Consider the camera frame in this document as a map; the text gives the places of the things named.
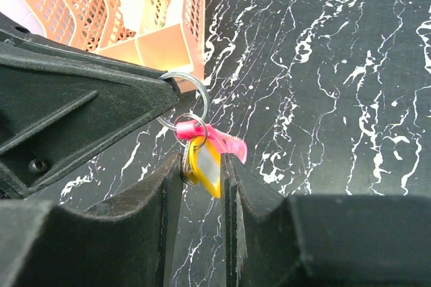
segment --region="white object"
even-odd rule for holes
[[[123,15],[124,26],[136,33],[142,33],[143,10],[145,0],[120,0],[119,7]]]
[[[181,23],[181,19],[183,18],[183,1],[170,0],[168,11],[166,12],[166,26]]]

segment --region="key tag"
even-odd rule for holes
[[[211,195],[220,198],[221,156],[211,141],[205,141],[203,136],[193,138],[190,141],[188,162],[189,180],[192,183],[200,181]]]
[[[176,136],[179,140],[192,140],[194,137],[203,137],[205,130],[197,127],[195,120],[179,122],[176,124]],[[247,160],[247,144],[239,137],[232,137],[226,133],[214,129],[206,124],[208,140],[219,154],[235,154],[243,164]]]

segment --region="metal key ring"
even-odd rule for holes
[[[208,114],[208,108],[209,108],[209,94],[205,86],[201,83],[199,79],[197,79],[195,76],[191,75],[190,73],[181,73],[179,71],[172,71],[168,73],[164,73],[159,77],[160,80],[166,80],[169,78],[183,78],[185,80],[188,80],[192,84],[194,84],[197,88],[197,90],[201,93],[202,99],[203,99],[203,112],[202,116],[200,117],[201,121],[205,120]],[[166,120],[164,117],[158,117],[157,121],[160,122],[163,126],[167,127],[169,130],[175,131],[176,127],[175,124],[172,124],[168,120]]]
[[[202,126],[203,126],[203,130],[205,131],[205,139],[204,139],[204,140],[203,140],[203,142],[199,145],[198,149],[199,149],[199,148],[202,148],[202,147],[203,147],[203,145],[205,144],[205,142],[208,140],[208,129],[207,129],[207,125],[203,122],[203,120],[202,120],[200,117],[198,117],[197,115],[195,115],[195,114],[193,114],[193,113],[184,113],[184,114],[180,115],[179,117],[177,117],[177,118],[175,119],[174,124],[177,124],[177,123],[178,123],[178,120],[179,120],[179,119],[181,119],[182,117],[189,117],[189,118],[191,118],[191,119],[195,120],[196,122],[198,122],[198,124],[200,124],[200,125],[202,125]],[[187,146],[187,144],[185,144],[185,143],[181,142],[181,140],[179,140],[179,138],[178,138],[178,136],[176,135],[176,132],[175,132],[175,131],[174,131],[174,134],[175,134],[175,138],[178,140],[178,142],[180,143],[180,145],[182,145],[183,147],[186,147],[186,146]]]

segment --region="black marble surface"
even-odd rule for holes
[[[431,195],[430,5],[207,0],[208,121],[244,138],[246,167],[284,195]],[[179,150],[153,122],[30,199],[84,210]],[[223,286],[220,202],[183,195],[172,285]]]

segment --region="pink plastic tag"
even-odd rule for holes
[[[179,122],[176,124],[176,135],[180,140],[191,140],[194,137],[205,136],[202,126],[196,127],[196,121]],[[243,164],[247,160],[247,145],[239,137],[232,137],[214,129],[207,124],[208,140],[220,154],[235,154]]]

